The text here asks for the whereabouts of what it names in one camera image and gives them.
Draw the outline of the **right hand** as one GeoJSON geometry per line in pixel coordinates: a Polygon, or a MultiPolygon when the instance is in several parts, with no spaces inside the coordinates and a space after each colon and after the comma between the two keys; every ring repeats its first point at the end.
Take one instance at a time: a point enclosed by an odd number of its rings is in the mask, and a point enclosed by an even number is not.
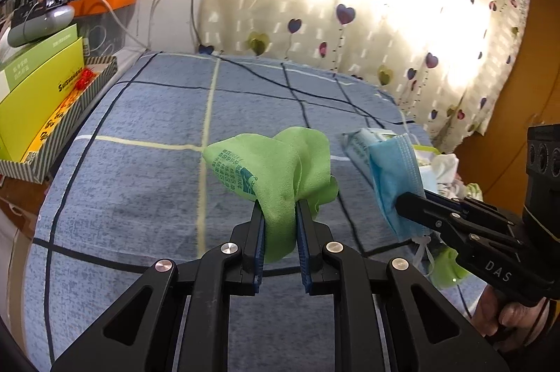
{"type": "Polygon", "coordinates": [[[471,324],[483,337],[496,336],[500,328],[508,336],[496,343],[502,352],[525,348],[545,337],[559,318],[557,301],[542,298],[532,308],[520,303],[504,303],[498,300],[497,292],[487,285],[478,299],[471,324]]]}

